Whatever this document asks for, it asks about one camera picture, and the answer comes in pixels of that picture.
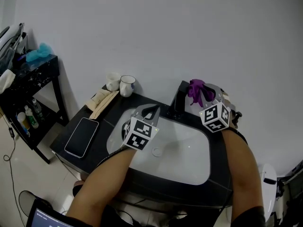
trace forearm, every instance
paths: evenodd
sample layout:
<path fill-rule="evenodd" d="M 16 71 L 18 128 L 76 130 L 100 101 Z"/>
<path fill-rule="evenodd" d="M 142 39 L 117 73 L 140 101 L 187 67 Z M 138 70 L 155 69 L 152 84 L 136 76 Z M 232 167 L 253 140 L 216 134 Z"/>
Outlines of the forearm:
<path fill-rule="evenodd" d="M 128 149 L 95 169 L 74 198 L 67 216 L 99 226 L 104 207 L 120 190 L 136 151 Z"/>
<path fill-rule="evenodd" d="M 250 208 L 263 206 L 262 189 L 258 166 L 248 145 L 230 130 L 224 130 L 222 134 L 232 175 L 234 220 Z"/>

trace white mug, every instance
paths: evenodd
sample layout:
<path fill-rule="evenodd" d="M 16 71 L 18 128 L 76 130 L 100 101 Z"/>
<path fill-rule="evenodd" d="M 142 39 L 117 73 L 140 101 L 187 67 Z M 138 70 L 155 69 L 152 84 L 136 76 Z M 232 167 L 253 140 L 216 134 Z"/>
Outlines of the white mug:
<path fill-rule="evenodd" d="M 122 76 L 120 82 L 120 95 L 123 97 L 129 97 L 134 91 L 134 83 L 136 78 L 132 76 Z"/>
<path fill-rule="evenodd" d="M 119 90 L 120 78 L 121 78 L 120 74 L 114 72 L 109 73 L 106 76 L 107 79 L 106 87 L 108 91 L 113 92 Z"/>

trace white bottle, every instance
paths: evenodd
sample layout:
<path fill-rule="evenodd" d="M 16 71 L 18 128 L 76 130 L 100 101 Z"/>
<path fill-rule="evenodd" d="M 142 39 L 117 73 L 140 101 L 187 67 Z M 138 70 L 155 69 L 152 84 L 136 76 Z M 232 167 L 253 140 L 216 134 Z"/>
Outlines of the white bottle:
<path fill-rule="evenodd" d="M 39 127 L 39 123 L 36 120 L 36 118 L 34 117 L 33 111 L 27 105 L 25 105 L 24 108 L 25 108 L 25 114 L 28 117 L 28 120 L 30 121 L 30 123 L 33 126 L 33 128 L 34 129 L 38 128 Z"/>

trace white sink basin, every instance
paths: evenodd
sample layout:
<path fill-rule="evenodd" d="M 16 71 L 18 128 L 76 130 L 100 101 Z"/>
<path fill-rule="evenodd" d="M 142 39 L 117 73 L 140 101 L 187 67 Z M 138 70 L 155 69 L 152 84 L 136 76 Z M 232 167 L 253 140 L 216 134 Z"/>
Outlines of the white sink basin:
<path fill-rule="evenodd" d="M 107 140 L 107 151 L 122 144 L 121 128 L 134 112 L 126 110 Z M 130 168 L 191 185 L 201 185 L 210 175 L 209 142 L 199 130 L 159 118 L 158 134 L 144 151 L 137 151 Z"/>

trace cable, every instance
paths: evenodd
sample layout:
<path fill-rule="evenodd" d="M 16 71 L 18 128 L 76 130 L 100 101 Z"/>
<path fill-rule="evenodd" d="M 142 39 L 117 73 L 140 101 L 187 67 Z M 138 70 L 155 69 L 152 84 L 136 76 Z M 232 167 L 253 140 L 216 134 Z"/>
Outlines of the cable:
<path fill-rule="evenodd" d="M 16 193 L 15 193 L 15 184 L 14 184 L 14 178 L 13 178 L 13 171 L 12 171 L 11 161 L 10 161 L 10 160 L 11 160 L 11 157 L 12 157 L 12 155 L 13 155 L 15 149 L 16 149 L 16 141 L 15 141 L 14 137 L 12 137 L 12 138 L 13 138 L 13 140 L 14 140 L 14 149 L 13 149 L 13 151 L 11 152 L 10 156 L 4 155 L 4 156 L 3 156 L 3 160 L 9 162 L 10 175 L 11 175 L 11 180 L 12 180 L 12 183 L 13 183 L 13 192 L 14 192 L 15 203 L 16 203 L 16 206 L 17 206 L 17 209 L 18 209 L 20 218 L 21 218 L 21 222 L 22 222 L 23 226 L 25 227 L 25 224 L 24 224 L 24 222 L 23 222 L 23 218 L 22 218 L 22 215 L 21 215 L 19 206 L 18 206 L 18 204 L 17 204 Z"/>
<path fill-rule="evenodd" d="M 4 115 L 0 112 L 0 114 L 2 115 L 2 117 L 3 117 L 3 120 L 4 120 L 4 122 L 6 123 L 6 120 L 5 120 L 5 117 L 4 117 Z"/>
<path fill-rule="evenodd" d="M 128 205 L 134 206 L 136 208 L 140 208 L 140 209 L 144 209 L 144 210 L 149 210 L 149 211 L 153 211 L 153 212 L 157 212 L 157 213 L 161 213 L 161 214 L 167 214 L 167 215 L 172 215 L 171 212 L 166 212 L 166 211 L 162 211 L 162 210 L 155 210 L 155 209 L 150 209 L 148 207 L 142 206 L 142 205 L 136 205 L 135 203 L 130 203 L 127 201 L 124 201 L 122 199 L 118 199 L 118 198 L 113 198 L 114 200 L 118 201 L 118 202 L 122 202 L 122 203 L 126 203 Z M 179 215 L 187 215 L 187 214 L 173 214 L 173 216 L 179 216 Z"/>
<path fill-rule="evenodd" d="M 127 214 L 129 217 L 131 217 L 132 219 L 134 219 L 129 213 L 127 213 L 127 212 L 125 212 L 125 211 L 123 211 L 123 210 L 117 210 L 118 212 L 123 212 L 123 213 L 125 213 L 125 214 Z"/>
<path fill-rule="evenodd" d="M 65 214 L 68 210 L 65 210 L 65 208 L 62 206 L 62 208 L 64 209 L 64 211 L 61 214 Z"/>
<path fill-rule="evenodd" d="M 240 136 L 240 137 L 242 138 L 242 140 L 244 140 L 245 143 L 248 145 L 248 143 L 247 143 L 245 137 L 244 137 L 239 131 L 237 131 L 236 129 L 234 129 L 234 128 L 232 128 L 232 127 L 228 127 L 228 128 L 226 128 L 226 129 L 224 129 L 224 130 L 225 130 L 225 131 L 232 131 L 232 132 L 234 132 L 235 134 L 237 134 L 238 136 Z"/>
<path fill-rule="evenodd" d="M 145 226 L 145 227 L 147 227 L 148 221 L 150 221 L 150 216 L 151 216 L 151 213 L 148 215 L 148 219 L 147 219 L 147 222 L 146 222 L 146 226 Z"/>
<path fill-rule="evenodd" d="M 107 161 L 108 159 L 110 159 L 111 157 L 113 157 L 113 156 L 115 156 L 116 154 L 118 154 L 118 153 L 120 153 L 120 152 L 122 152 L 122 151 L 125 151 L 125 150 L 127 150 L 127 149 L 131 149 L 131 148 L 128 147 L 128 146 L 122 146 L 122 147 L 119 148 L 118 150 L 116 150 L 116 151 L 110 153 L 107 157 L 105 157 L 102 161 L 99 162 L 99 164 L 95 167 L 95 169 L 96 169 L 99 165 L 101 165 L 102 163 L 106 162 L 106 161 Z"/>
<path fill-rule="evenodd" d="M 78 181 L 79 179 L 76 177 L 76 175 L 74 173 L 71 172 L 70 169 L 67 168 L 67 166 L 64 164 L 63 161 L 61 161 L 62 165 L 66 168 L 66 170 L 68 170 Z"/>
<path fill-rule="evenodd" d="M 223 210 L 225 209 L 226 205 L 228 204 L 228 202 L 229 202 L 230 199 L 232 198 L 232 195 L 233 195 L 233 191 L 232 191 L 231 194 L 227 197 L 227 199 L 226 199 L 224 205 L 222 206 L 222 208 L 221 208 L 220 211 L 219 211 L 219 214 L 218 214 L 218 217 L 217 217 L 217 218 L 219 218 L 220 214 L 221 214 L 221 213 L 223 212 Z"/>
<path fill-rule="evenodd" d="M 141 200 L 141 201 L 139 201 L 139 202 L 137 202 L 137 203 L 134 203 L 134 205 L 136 205 L 136 204 L 138 204 L 138 203 L 141 203 L 141 202 L 144 202 L 146 199 L 143 199 L 143 200 Z"/>
<path fill-rule="evenodd" d="M 228 218 L 228 216 L 227 216 L 227 210 L 225 211 L 225 215 L 226 215 L 227 221 L 231 224 L 231 222 L 229 221 L 229 218 Z"/>

